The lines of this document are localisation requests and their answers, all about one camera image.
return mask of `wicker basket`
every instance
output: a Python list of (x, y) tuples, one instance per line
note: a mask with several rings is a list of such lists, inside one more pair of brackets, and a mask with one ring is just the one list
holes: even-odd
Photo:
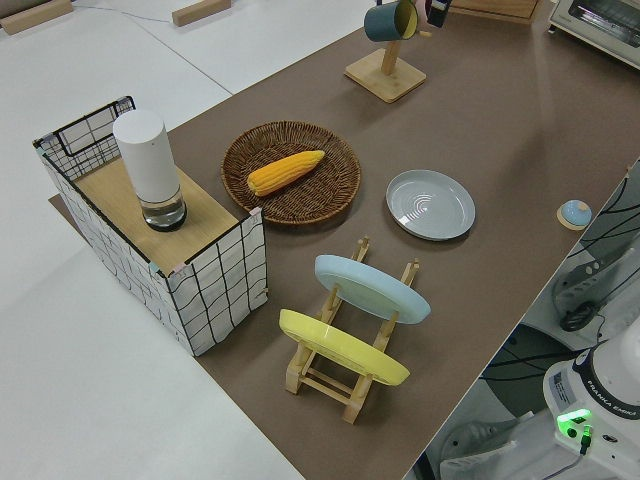
[[(326, 155), (307, 175), (270, 195), (257, 197), (249, 190), (252, 171), (304, 150), (324, 150)], [(222, 181), (245, 210), (261, 207), (270, 222), (308, 225), (349, 206), (360, 186), (360, 163), (351, 147), (329, 130), (279, 121), (255, 127), (233, 142), (222, 162)]]

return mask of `table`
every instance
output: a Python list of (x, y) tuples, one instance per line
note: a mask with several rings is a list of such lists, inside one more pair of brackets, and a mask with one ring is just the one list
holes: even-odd
[[(522, 318), (578, 240), (555, 218), (571, 198), (598, 210), (638, 156), (637, 71), (568, 36), (452, 15), (400, 57), (424, 85), (388, 105), (343, 76), (375, 46), (357, 31), (170, 132), (178, 165), (232, 213), (219, 174), (242, 132), (273, 120), (333, 130), (362, 164), (362, 186), (339, 226), (267, 229), (270, 300), (198, 358), (308, 479), (401, 478)], [(468, 236), (432, 243), (402, 231), (385, 205), (398, 173), (432, 169), (474, 198)], [(295, 344), (278, 311), (314, 314), (323, 288), (316, 255), (348, 256), (371, 238), (368, 263), (392, 275), (419, 257), (414, 288), (431, 316), (400, 326), (387, 352), (411, 370), (399, 387), (373, 388), (350, 426), (316, 392), (292, 396), (284, 372)], [(375, 322), (343, 310), (335, 325), (372, 338)]]

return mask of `yellow plate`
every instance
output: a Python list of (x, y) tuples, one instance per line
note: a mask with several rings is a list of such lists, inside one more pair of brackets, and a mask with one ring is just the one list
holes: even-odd
[(385, 385), (399, 385), (409, 376), (409, 370), (389, 355), (307, 315), (280, 310), (280, 328), (323, 357)]

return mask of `corn cob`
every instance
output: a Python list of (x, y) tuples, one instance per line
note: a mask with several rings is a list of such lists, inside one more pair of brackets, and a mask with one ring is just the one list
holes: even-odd
[(251, 172), (247, 185), (258, 197), (269, 195), (313, 170), (324, 154), (323, 150), (308, 150), (271, 162)]

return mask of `black wire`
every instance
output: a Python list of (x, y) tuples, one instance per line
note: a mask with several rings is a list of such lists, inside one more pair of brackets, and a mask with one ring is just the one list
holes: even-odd
[(570, 357), (570, 358), (575, 358), (578, 355), (580, 355), (584, 350), (576, 350), (576, 351), (569, 351), (569, 352), (558, 352), (558, 353), (543, 353), (540, 355), (532, 355), (530, 357), (521, 357), (519, 360), (506, 360), (504, 362), (496, 362), (496, 363), (490, 363), (487, 368), (490, 367), (502, 367), (504, 365), (514, 365), (516, 363), (522, 363), (524, 361), (528, 361), (528, 360), (542, 360), (545, 358), (558, 358), (558, 357)]
[(606, 212), (602, 212), (602, 213), (606, 213), (606, 214), (623, 213), (623, 212), (628, 212), (630, 210), (635, 210), (636, 208), (640, 208), (640, 204), (631, 205), (630, 207), (620, 208), (618, 210), (607, 210)]
[(515, 380), (526, 380), (528, 378), (537, 378), (537, 377), (544, 377), (544, 372), (543, 373), (534, 373), (532, 375), (524, 375), (522, 377), (511, 377), (511, 378), (493, 378), (493, 377), (485, 377), (485, 376), (480, 376), (479, 379), (480, 380), (489, 380), (492, 382), (513, 382)]
[(583, 457), (583, 455), (580, 455), (578, 458), (576, 458), (575, 462), (571, 463), (570, 465), (567, 465), (566, 467), (562, 467), (560, 470), (558, 470), (557, 472), (553, 472), (551, 475), (547, 475), (542, 480), (549, 480), (551, 478), (557, 477), (561, 473), (564, 473), (567, 470), (569, 470), (570, 468), (575, 467), (578, 463), (580, 463), (580, 460), (582, 460), (582, 457)]
[(620, 187), (620, 193), (618, 194), (616, 199), (613, 201), (613, 203), (611, 205), (609, 205), (609, 208), (607, 208), (606, 210), (603, 210), (602, 212), (600, 212), (600, 215), (603, 215), (605, 213), (612, 213), (611, 209), (613, 207), (615, 207), (617, 205), (617, 203), (620, 201), (620, 199), (622, 198), (622, 195), (624, 194), (624, 191), (627, 188), (627, 182), (628, 181), (629, 181), (629, 177), (625, 176), (624, 180), (622, 181), (622, 186)]
[(624, 285), (625, 283), (627, 283), (629, 280), (631, 280), (631, 277), (633, 277), (636, 273), (640, 272), (640, 267), (636, 268), (633, 272), (631, 272), (631, 274), (625, 278), (622, 282), (620, 282), (613, 290), (611, 290), (609, 293), (607, 293), (604, 297), (602, 297), (602, 300), (600, 300), (600, 302), (598, 302), (598, 305), (602, 305), (604, 306), (606, 304), (606, 300), (607, 298), (609, 298), (609, 296), (611, 296), (611, 294), (613, 292), (615, 292), (617, 289), (619, 289), (622, 285)]
[[(631, 233), (631, 232), (637, 232), (638, 230), (640, 230), (640, 227), (634, 227), (634, 228), (630, 228), (629, 230), (625, 230), (624, 232), (620, 232), (620, 233), (614, 233), (612, 235), (603, 235), (601, 237), (598, 237), (601, 240), (606, 240), (607, 238), (615, 238), (615, 237), (619, 237), (620, 235), (624, 235), (626, 233)], [(594, 242), (596, 239), (583, 239), (583, 242)]]
[(533, 363), (528, 362), (527, 360), (523, 360), (522, 358), (520, 358), (518, 355), (516, 355), (515, 353), (513, 353), (511, 350), (509, 350), (507, 347), (502, 347), (502, 350), (504, 350), (505, 352), (507, 352), (509, 355), (511, 355), (513, 358), (516, 358), (517, 360), (520, 360), (522, 363), (524, 363), (525, 365), (529, 365), (532, 368), (535, 368), (536, 370), (540, 370), (542, 372), (546, 372), (547, 369), (546, 368), (542, 368), (539, 367), (538, 365), (534, 365)]
[(629, 218), (627, 218), (626, 220), (623, 220), (622, 222), (619, 222), (618, 224), (614, 225), (613, 227), (611, 227), (609, 230), (607, 230), (606, 232), (604, 232), (602, 235), (600, 235), (598, 238), (595, 238), (593, 240), (588, 240), (589, 242), (591, 242), (588, 246), (586, 247), (582, 247), (581, 250), (578, 250), (577, 252), (572, 253), (571, 255), (568, 255), (567, 258), (571, 258), (571, 257), (575, 257), (576, 255), (578, 255), (579, 253), (584, 252), (585, 250), (587, 250), (588, 248), (591, 248), (594, 244), (596, 244), (597, 242), (599, 242), (600, 240), (602, 240), (603, 238), (606, 238), (606, 235), (608, 235), (609, 233), (611, 233), (612, 231), (614, 231), (616, 228), (621, 227), (622, 225), (624, 225), (627, 222), (630, 222), (631, 220), (633, 220), (634, 218), (640, 216), (640, 212), (631, 215)]
[(596, 317), (602, 318), (602, 322), (600, 323), (600, 326), (598, 327), (598, 331), (596, 332), (596, 343), (595, 343), (595, 345), (599, 345), (601, 343), (600, 342), (600, 335), (601, 335), (600, 331), (602, 330), (602, 326), (604, 325), (604, 322), (607, 321), (607, 319), (601, 313), (598, 313), (596, 315)]

